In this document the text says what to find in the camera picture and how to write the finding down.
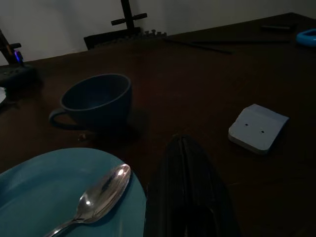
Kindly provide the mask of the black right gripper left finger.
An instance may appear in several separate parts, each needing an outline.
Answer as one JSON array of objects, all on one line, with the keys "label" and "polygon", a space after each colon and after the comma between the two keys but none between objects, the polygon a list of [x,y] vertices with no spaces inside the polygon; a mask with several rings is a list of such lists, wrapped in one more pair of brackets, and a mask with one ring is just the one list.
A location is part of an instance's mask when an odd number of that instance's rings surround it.
[{"label": "black right gripper left finger", "polygon": [[144,237],[183,237],[183,157],[180,137],[167,144],[147,187]]}]

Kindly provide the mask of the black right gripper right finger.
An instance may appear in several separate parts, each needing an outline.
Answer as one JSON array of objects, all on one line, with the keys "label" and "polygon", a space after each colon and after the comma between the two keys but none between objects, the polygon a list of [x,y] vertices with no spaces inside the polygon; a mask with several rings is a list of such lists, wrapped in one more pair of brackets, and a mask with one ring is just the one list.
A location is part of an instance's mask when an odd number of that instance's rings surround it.
[{"label": "black right gripper right finger", "polygon": [[192,137],[182,136],[187,178],[188,237],[241,237],[227,187],[207,152]]}]

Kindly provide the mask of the silver metal spoon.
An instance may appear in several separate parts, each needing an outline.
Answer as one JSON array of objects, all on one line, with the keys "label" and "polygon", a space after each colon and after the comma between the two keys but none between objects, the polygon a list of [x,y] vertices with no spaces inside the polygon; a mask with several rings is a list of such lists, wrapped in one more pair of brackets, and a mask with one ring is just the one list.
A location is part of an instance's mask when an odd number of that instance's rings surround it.
[{"label": "silver metal spoon", "polygon": [[123,196],[131,177],[131,168],[124,163],[112,168],[99,182],[87,189],[79,198],[74,217],[44,237],[53,237],[75,224],[91,224],[107,215]]}]

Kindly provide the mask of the grey folded card stack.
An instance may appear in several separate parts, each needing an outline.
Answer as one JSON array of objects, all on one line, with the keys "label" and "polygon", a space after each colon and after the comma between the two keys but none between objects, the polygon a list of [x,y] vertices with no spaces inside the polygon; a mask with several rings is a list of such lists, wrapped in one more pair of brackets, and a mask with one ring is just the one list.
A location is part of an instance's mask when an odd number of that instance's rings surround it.
[{"label": "grey folded card stack", "polygon": [[244,108],[228,130],[228,139],[258,155],[269,152],[289,117],[257,104]]}]

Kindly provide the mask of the dark blue ceramic cup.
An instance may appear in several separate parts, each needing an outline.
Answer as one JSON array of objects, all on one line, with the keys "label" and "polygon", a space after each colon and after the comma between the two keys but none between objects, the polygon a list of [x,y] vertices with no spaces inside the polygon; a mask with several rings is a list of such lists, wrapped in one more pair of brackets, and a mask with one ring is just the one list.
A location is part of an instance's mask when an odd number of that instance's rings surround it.
[{"label": "dark blue ceramic cup", "polygon": [[82,80],[60,99],[61,108],[48,120],[65,130],[116,133],[126,126],[132,103],[131,80],[120,74],[102,74]]}]

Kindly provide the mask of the light blue plate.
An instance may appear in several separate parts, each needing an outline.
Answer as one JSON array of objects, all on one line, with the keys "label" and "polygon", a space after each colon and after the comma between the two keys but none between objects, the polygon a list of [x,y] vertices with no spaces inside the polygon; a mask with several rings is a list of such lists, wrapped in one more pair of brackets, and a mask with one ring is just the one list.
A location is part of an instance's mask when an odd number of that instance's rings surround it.
[{"label": "light blue plate", "polygon": [[[113,167],[116,156],[68,148],[36,156],[0,174],[0,237],[44,237],[72,219],[80,196]],[[56,237],[143,237],[146,197],[136,175],[100,221],[71,226]]]}]

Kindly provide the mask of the black chopstick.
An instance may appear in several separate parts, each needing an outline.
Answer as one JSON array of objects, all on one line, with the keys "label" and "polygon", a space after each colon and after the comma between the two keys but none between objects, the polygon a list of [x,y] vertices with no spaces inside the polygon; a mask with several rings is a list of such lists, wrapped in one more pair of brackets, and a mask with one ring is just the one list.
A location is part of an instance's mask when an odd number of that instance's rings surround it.
[{"label": "black chopstick", "polygon": [[221,49],[215,49],[215,48],[211,48],[211,47],[207,47],[207,46],[198,45],[198,44],[195,44],[195,43],[182,42],[182,41],[177,41],[177,40],[167,39],[167,38],[164,38],[163,40],[165,42],[179,44],[179,45],[185,45],[185,46],[188,46],[188,47],[199,48],[199,49],[204,49],[204,50],[209,50],[209,51],[214,51],[214,52],[219,52],[219,53],[229,54],[229,55],[232,54],[232,52],[230,52],[230,51],[221,50]]}]

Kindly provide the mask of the black wooden chair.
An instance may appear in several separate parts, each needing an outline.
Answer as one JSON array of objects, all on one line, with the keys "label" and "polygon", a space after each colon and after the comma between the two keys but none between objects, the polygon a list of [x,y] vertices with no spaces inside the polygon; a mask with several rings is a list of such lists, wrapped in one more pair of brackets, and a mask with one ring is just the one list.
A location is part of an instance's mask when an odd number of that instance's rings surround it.
[{"label": "black wooden chair", "polygon": [[133,15],[129,0],[120,0],[120,2],[124,17],[111,21],[111,25],[115,26],[125,24],[126,29],[84,37],[83,40],[88,50],[94,49],[100,44],[112,42],[113,40],[124,39],[126,37],[132,37],[142,32],[140,27],[136,27],[134,25],[134,21],[147,18],[147,13]]}]

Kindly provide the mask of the small black bar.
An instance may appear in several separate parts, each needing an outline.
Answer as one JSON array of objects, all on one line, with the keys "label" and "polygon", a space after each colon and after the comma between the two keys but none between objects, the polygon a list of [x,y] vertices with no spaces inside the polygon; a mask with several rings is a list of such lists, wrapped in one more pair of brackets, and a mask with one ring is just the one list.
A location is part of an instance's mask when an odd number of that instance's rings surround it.
[{"label": "small black bar", "polygon": [[275,32],[292,32],[296,29],[296,24],[264,24],[260,26],[263,31],[275,31]]}]

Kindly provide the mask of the light blue plastic object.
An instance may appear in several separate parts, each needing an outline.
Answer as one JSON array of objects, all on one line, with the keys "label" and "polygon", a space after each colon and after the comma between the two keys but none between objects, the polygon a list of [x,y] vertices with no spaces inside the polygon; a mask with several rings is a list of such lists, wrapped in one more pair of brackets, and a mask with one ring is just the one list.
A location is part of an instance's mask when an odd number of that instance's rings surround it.
[{"label": "light blue plastic object", "polygon": [[296,36],[296,42],[307,47],[316,47],[316,28],[300,32]]}]

